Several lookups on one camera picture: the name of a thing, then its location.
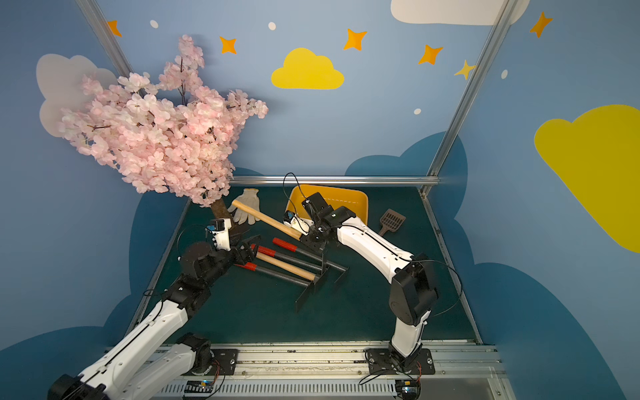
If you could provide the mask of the red grip rake back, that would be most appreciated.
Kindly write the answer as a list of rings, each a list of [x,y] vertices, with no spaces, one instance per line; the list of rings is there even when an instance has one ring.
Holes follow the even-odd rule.
[[[275,251],[279,253],[284,253],[286,255],[301,259],[303,261],[307,261],[307,262],[316,264],[318,266],[321,266],[323,268],[322,273],[330,269],[338,271],[339,276],[334,282],[336,285],[340,283],[341,279],[345,276],[345,274],[348,271],[348,268],[340,264],[326,260],[325,256],[316,255],[315,253],[312,253],[309,250],[305,250],[298,245],[294,245],[292,243],[286,242],[280,238],[274,238],[273,245],[278,247],[278,250],[275,250]]]

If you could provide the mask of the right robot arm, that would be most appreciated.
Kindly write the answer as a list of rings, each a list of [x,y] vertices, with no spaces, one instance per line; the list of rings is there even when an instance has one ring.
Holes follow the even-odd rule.
[[[321,253],[335,241],[358,253],[390,284],[389,307],[396,317],[389,351],[399,363],[410,363],[422,349],[422,335],[439,299],[434,261],[414,256],[371,230],[354,212],[341,207],[318,212],[295,228],[298,241]]]

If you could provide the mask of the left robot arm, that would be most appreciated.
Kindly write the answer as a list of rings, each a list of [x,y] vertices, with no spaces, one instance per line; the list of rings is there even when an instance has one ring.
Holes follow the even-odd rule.
[[[257,256],[258,247],[241,241],[228,250],[209,243],[190,246],[181,261],[183,271],[162,293],[141,323],[98,361],[72,377],[63,375],[48,390],[49,399],[150,399],[185,373],[218,373],[206,338],[187,333],[167,354],[148,359],[186,324],[208,301],[211,286],[234,265],[244,266]]]

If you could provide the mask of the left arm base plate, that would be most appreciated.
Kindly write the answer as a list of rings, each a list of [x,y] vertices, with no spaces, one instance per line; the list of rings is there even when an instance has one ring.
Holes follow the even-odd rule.
[[[238,365],[239,350],[236,348],[211,348],[203,357],[201,366],[193,374],[225,375],[235,374]]]

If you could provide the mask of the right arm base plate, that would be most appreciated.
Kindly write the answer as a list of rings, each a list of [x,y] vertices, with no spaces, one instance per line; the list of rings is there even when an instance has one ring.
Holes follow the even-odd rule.
[[[401,375],[435,375],[435,361],[429,349],[420,346],[408,358],[403,358],[400,353],[387,348],[366,348],[364,350],[365,361],[370,373],[382,372],[385,374]]]

